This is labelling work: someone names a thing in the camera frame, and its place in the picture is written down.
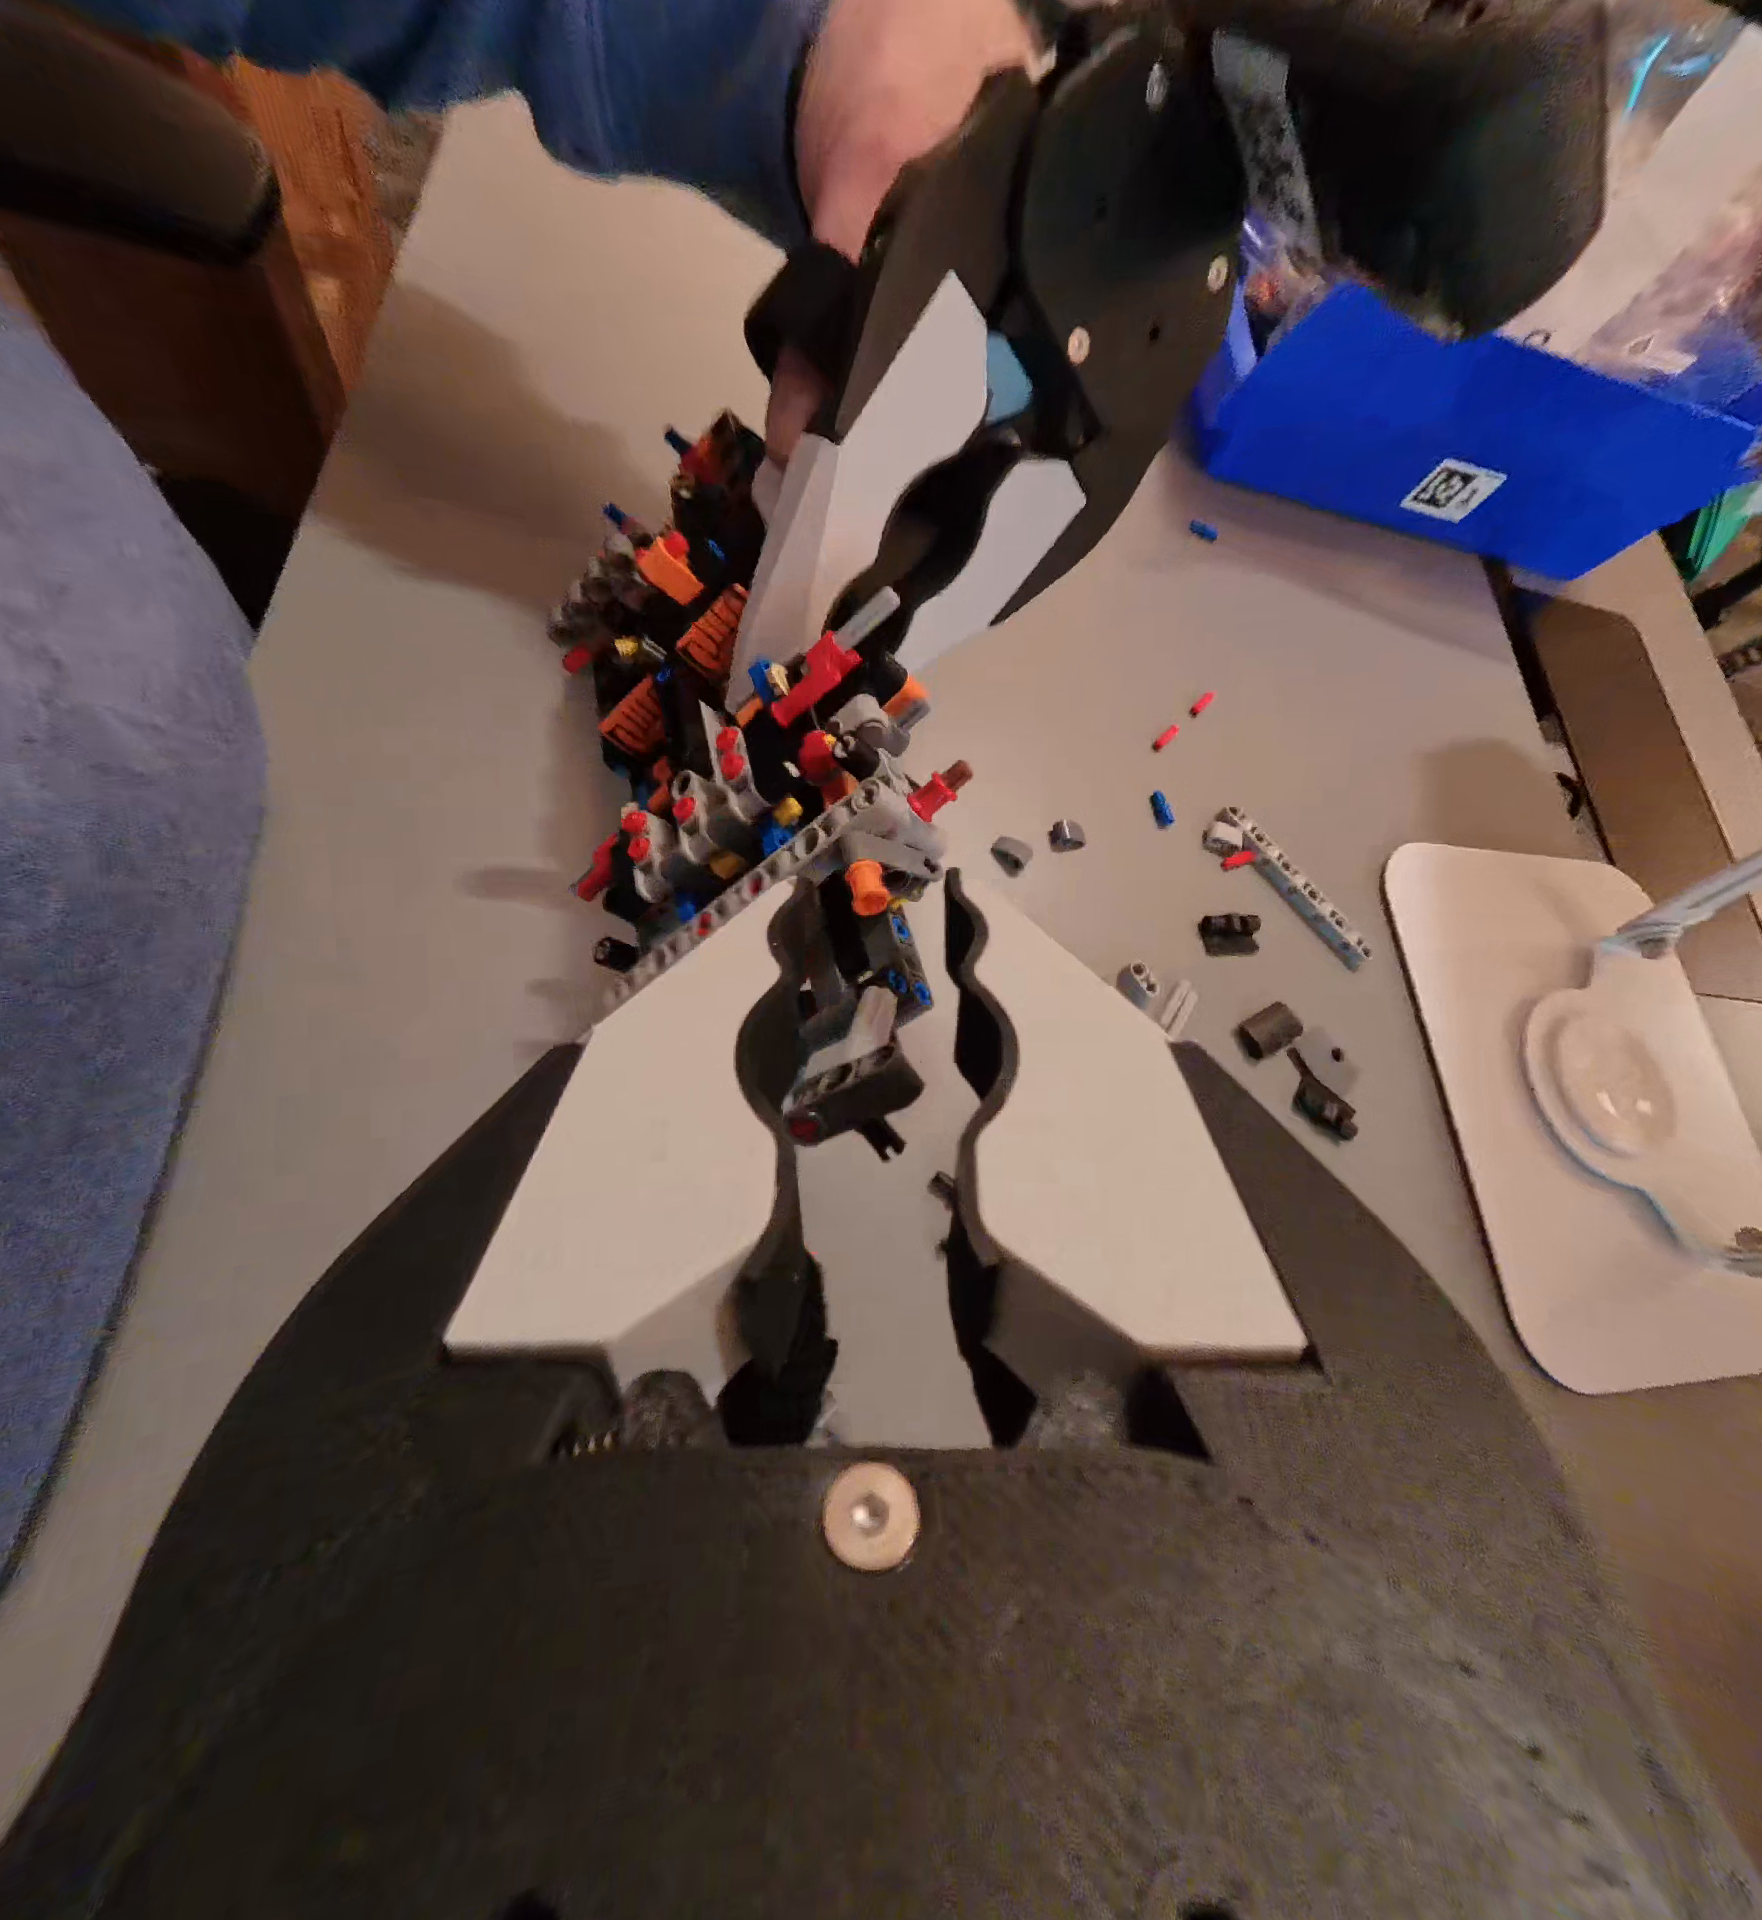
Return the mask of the person's blue sweater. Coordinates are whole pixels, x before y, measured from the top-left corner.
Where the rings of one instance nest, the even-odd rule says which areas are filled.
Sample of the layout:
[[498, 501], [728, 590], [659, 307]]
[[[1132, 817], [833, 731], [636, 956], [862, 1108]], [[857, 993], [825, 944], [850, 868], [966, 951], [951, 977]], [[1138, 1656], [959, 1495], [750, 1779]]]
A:
[[0, 1592], [222, 1001], [263, 805], [251, 630], [0, 303]]

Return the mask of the blue plastic bin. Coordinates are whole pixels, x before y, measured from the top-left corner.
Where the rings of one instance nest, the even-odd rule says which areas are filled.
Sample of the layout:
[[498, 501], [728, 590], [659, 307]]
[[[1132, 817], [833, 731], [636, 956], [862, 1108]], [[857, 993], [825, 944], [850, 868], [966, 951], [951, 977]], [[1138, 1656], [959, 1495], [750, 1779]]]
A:
[[1340, 284], [1255, 352], [1248, 308], [1188, 398], [1214, 478], [1579, 578], [1749, 476], [1762, 361], [1709, 330], [1615, 378], [1503, 335], [1445, 343]]

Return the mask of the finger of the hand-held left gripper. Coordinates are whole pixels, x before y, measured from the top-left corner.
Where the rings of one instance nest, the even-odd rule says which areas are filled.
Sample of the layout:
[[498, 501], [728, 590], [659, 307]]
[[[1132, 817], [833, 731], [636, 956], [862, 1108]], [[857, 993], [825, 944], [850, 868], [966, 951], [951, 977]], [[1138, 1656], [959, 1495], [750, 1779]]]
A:
[[989, 324], [948, 271], [853, 422], [805, 432], [779, 472], [734, 639], [729, 709], [753, 695], [753, 660], [787, 662], [831, 627], [831, 607], [879, 557], [916, 483], [951, 460], [1018, 458], [1016, 438], [987, 413]]
[[989, 493], [958, 574], [926, 599], [900, 637], [900, 663], [930, 667], [983, 633], [1085, 507], [1067, 461], [1023, 455]]

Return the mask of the person's left hand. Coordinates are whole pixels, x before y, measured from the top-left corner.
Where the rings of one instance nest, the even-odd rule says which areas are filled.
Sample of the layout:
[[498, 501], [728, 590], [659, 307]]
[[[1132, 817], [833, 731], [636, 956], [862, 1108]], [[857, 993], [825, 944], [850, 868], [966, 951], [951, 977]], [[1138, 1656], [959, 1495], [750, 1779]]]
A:
[[896, 175], [958, 132], [993, 74], [1037, 64], [1011, 3], [829, 4], [790, 122], [810, 241], [861, 259]]

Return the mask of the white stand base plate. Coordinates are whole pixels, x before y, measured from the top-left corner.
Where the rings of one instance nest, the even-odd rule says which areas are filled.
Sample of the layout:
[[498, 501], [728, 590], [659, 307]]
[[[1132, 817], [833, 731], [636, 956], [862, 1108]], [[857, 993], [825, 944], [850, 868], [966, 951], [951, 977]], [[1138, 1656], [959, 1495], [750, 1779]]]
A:
[[1384, 903], [1511, 1329], [1586, 1396], [1762, 1378], [1762, 1151], [1613, 866], [1407, 843]]

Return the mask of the grey black lego panel assembly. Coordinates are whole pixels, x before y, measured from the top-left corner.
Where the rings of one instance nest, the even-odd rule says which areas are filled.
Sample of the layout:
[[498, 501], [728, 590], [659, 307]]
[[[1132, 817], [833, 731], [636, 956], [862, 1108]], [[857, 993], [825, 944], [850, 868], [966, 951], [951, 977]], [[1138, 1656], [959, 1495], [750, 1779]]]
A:
[[1349, 1049], [1324, 1028], [1310, 1027], [1287, 1049], [1298, 1082], [1294, 1111], [1326, 1139], [1356, 1138], [1352, 1092], [1359, 1077]]

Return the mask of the pile of clear plastic bags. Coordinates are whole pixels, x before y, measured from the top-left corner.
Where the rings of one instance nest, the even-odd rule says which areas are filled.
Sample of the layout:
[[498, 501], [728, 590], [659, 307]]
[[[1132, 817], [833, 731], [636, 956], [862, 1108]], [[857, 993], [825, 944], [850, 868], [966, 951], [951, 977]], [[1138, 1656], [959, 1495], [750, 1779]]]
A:
[[1267, 329], [1365, 293], [1731, 413], [1762, 384], [1762, 4], [1226, 4]]

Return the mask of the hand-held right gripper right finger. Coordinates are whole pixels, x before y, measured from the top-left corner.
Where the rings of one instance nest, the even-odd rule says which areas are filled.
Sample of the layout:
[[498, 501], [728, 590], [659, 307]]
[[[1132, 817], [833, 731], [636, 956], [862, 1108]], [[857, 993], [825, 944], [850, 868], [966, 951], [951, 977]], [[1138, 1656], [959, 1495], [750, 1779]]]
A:
[[1049, 1406], [1196, 1448], [1175, 1381], [1294, 1371], [1309, 1335], [1203, 1116], [1200, 1049], [1031, 921], [949, 870], [943, 956], [956, 1070], [976, 1100], [951, 1169], [958, 1349], [1011, 1448]]

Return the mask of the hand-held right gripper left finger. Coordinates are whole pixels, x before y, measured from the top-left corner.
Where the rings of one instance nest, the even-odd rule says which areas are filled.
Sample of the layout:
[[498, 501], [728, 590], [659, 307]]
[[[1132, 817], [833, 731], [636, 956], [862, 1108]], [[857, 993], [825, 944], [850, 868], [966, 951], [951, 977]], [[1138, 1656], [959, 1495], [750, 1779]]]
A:
[[679, 1373], [738, 1442], [803, 1444], [836, 1345], [779, 1106], [817, 906], [769, 885], [568, 1051], [568, 1075], [454, 1309], [455, 1362]]

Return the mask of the partly built lego car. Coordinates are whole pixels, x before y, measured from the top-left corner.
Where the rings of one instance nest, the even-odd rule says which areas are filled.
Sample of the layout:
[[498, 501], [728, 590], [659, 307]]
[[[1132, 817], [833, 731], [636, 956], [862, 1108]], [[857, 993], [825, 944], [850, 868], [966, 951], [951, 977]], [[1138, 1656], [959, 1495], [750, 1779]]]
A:
[[[768, 525], [766, 447], [732, 411], [677, 458], [648, 527], [608, 503], [608, 535], [553, 609], [551, 639], [592, 697], [604, 765], [626, 801], [577, 881], [628, 930], [594, 962], [616, 998], [715, 933], [769, 885], [817, 892], [793, 996], [801, 1063], [779, 1116], [805, 1146], [858, 1135], [902, 1154], [893, 1118], [923, 1080], [900, 1031], [936, 993], [908, 926], [945, 868], [936, 817], [970, 781], [962, 763], [923, 781], [902, 756], [926, 692], [879, 644], [881, 599], [787, 662], [753, 660], [753, 695], [728, 706], [728, 676]], [[891, 912], [853, 913], [842, 870], [885, 864]]]

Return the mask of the long grey lego beam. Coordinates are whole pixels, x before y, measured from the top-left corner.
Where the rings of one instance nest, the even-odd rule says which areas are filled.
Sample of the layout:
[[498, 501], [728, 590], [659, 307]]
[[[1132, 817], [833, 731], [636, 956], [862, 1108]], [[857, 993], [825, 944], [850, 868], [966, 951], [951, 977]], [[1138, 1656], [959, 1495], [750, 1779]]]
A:
[[1219, 809], [1202, 836], [1222, 872], [1252, 872], [1349, 972], [1359, 972], [1372, 949], [1349, 913], [1296, 864], [1281, 843], [1238, 807]]

